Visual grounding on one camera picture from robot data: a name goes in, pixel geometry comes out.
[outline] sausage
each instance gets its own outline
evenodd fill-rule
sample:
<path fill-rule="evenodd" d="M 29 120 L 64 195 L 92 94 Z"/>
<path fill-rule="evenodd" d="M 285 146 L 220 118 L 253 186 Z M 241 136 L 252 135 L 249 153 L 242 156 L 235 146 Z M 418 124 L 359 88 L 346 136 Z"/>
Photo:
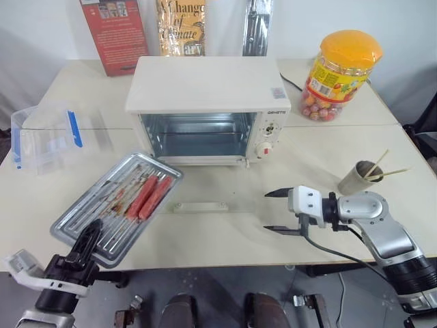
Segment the sausage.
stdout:
<path fill-rule="evenodd" d="M 128 212 L 126 214 L 128 219 L 135 220 L 138 218 L 139 211 L 143 207 L 145 201 L 150 197 L 157 184 L 158 176 L 153 175 L 147 178 L 147 180 L 141 187 L 137 198 L 135 198 L 135 200 L 132 202 L 128 209 Z"/>
<path fill-rule="evenodd" d="M 173 179 L 170 176 L 166 176 L 163 181 L 158 184 L 153 194 L 149 197 L 149 199 L 143 205 L 143 208 L 139 211 L 138 216 L 140 220 L 147 220 L 149 218 L 154 209 L 158 206 L 159 202 L 164 198 L 165 194 L 170 189 L 172 182 Z"/>

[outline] baking tray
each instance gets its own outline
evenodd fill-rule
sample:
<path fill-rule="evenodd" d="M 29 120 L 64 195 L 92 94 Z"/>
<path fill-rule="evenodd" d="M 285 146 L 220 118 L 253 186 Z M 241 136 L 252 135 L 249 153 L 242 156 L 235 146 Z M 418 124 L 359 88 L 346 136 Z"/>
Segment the baking tray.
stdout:
<path fill-rule="evenodd" d="M 157 174 L 160 179 L 171 176 L 171 187 L 146 221 L 130 220 L 124 213 L 150 174 Z M 92 258 L 105 268 L 116 267 L 167 202 L 182 177 L 181 171 L 148 155 L 140 152 L 130 154 L 71 205 L 51 226 L 50 233 L 73 246 L 84 227 L 95 219 L 101 219 L 102 234 Z"/>

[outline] orange lid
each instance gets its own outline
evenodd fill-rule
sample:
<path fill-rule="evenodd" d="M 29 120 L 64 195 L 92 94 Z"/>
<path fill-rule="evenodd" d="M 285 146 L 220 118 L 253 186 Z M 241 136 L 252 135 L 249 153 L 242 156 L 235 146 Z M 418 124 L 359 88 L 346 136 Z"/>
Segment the orange lid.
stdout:
<path fill-rule="evenodd" d="M 366 70 L 382 57 L 382 49 L 373 37 L 353 29 L 329 34 L 320 49 L 328 61 L 342 68 Z"/>

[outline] floor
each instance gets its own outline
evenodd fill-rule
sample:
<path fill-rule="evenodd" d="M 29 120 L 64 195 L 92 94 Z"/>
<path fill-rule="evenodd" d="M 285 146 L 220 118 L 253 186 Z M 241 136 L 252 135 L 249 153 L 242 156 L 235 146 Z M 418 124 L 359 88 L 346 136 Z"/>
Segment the floor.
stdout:
<path fill-rule="evenodd" d="M 313 310 L 295 308 L 291 303 L 293 295 L 313 293 L 323 295 L 331 327 L 403 327 L 407 317 L 396 301 L 394 290 L 368 269 L 341 274 L 346 288 L 337 326 L 343 291 L 337 273 L 311 278 L 303 268 L 286 266 L 156 269 L 130 273 L 131 281 L 123 289 L 108 282 L 93 285 L 88 298 L 80 300 L 74 312 L 77 328 L 112 327 L 114 312 L 128 308 L 135 294 L 142 296 L 145 303 L 131 327 L 157 327 L 165 304 L 181 292 L 196 298 L 201 328 L 240 328 L 242 305 L 248 292 L 264 292 L 278 299 L 292 328 L 319 327 Z M 0 273 L 0 291 L 2 327 L 14 327 L 39 295 L 18 285 L 7 273 Z"/>

